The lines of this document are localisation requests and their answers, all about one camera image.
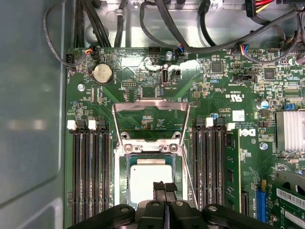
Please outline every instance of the chip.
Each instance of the chip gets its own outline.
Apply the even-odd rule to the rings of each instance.
[[[223,65],[221,62],[212,62],[212,72],[213,73],[222,73]]]
[[[265,68],[264,69],[264,79],[265,80],[275,80],[275,69]]]

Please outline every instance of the yellow wire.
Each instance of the yellow wire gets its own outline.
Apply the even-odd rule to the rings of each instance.
[[[271,4],[271,3],[268,3],[268,4],[264,5],[264,6],[262,6],[261,8],[259,8],[259,9],[256,11],[256,13],[259,13],[260,11],[262,11],[263,9],[265,9],[266,7],[268,7],[270,4]]]

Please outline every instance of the blue connector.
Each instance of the blue connector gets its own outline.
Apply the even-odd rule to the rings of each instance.
[[[266,223],[266,194],[256,190],[256,219]]]

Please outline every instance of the capacitor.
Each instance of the capacitor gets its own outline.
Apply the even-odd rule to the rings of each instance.
[[[256,104],[257,109],[262,110],[262,109],[268,109],[269,103],[266,100],[259,101]]]
[[[262,142],[260,145],[259,145],[259,148],[261,150],[266,150],[268,148],[268,144],[266,142]]]
[[[105,63],[100,63],[91,71],[94,80],[100,85],[107,85],[113,80],[113,71]]]

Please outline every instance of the aluminum heatsink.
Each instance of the aluminum heatsink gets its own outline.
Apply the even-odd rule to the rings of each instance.
[[[275,113],[277,150],[305,151],[305,111]]]

